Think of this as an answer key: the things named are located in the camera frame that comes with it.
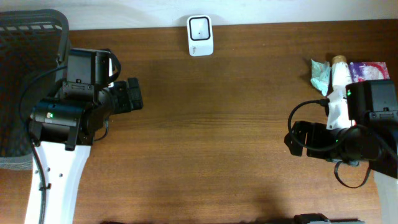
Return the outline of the white floral cream tube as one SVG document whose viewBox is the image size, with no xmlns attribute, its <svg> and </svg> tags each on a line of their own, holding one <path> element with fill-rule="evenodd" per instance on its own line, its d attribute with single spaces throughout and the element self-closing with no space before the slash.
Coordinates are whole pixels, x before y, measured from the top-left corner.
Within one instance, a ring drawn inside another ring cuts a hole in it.
<svg viewBox="0 0 398 224">
<path fill-rule="evenodd" d="M 343 89 L 353 82 L 345 56 L 337 55 L 332 58 L 331 80 L 333 91 Z"/>
</svg>

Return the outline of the red purple tissue pack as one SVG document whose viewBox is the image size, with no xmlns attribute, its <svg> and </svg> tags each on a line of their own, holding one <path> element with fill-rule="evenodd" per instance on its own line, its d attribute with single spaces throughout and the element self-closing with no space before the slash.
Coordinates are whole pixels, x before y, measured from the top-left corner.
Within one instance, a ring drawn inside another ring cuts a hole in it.
<svg viewBox="0 0 398 224">
<path fill-rule="evenodd" d="M 353 83 L 390 79 L 385 62 L 351 62 L 348 67 Z"/>
</svg>

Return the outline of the teal wet wipes pack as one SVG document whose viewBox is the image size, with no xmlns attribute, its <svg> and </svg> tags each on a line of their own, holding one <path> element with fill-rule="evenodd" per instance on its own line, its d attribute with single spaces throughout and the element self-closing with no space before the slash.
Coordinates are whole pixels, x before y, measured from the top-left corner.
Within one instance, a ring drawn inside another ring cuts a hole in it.
<svg viewBox="0 0 398 224">
<path fill-rule="evenodd" d="M 330 84 L 331 67 L 329 62 L 316 62 L 311 60 L 311 79 L 310 82 L 323 96 L 327 96 Z"/>
</svg>

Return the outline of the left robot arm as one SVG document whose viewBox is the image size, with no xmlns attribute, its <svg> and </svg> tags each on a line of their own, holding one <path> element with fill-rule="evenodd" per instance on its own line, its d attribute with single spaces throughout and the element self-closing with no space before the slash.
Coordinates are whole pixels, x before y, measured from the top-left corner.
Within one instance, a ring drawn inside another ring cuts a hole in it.
<svg viewBox="0 0 398 224">
<path fill-rule="evenodd" d="M 33 157 L 25 223 L 72 223 L 78 188 L 95 133 L 112 115 L 143 108 L 137 78 L 119 81 L 110 49 L 70 49 L 66 72 L 23 120 Z"/>
</svg>

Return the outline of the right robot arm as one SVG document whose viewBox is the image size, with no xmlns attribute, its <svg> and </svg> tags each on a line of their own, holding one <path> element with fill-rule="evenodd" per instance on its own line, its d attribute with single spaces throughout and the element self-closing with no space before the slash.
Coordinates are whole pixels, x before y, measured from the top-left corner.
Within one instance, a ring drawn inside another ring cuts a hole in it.
<svg viewBox="0 0 398 224">
<path fill-rule="evenodd" d="M 321 123 L 287 121 L 285 145 L 294 156 L 340 165 L 368 162 L 365 176 L 374 176 L 383 223 L 397 223 L 397 96 L 392 80 L 366 80 L 345 87 L 349 128 L 329 130 Z"/>
</svg>

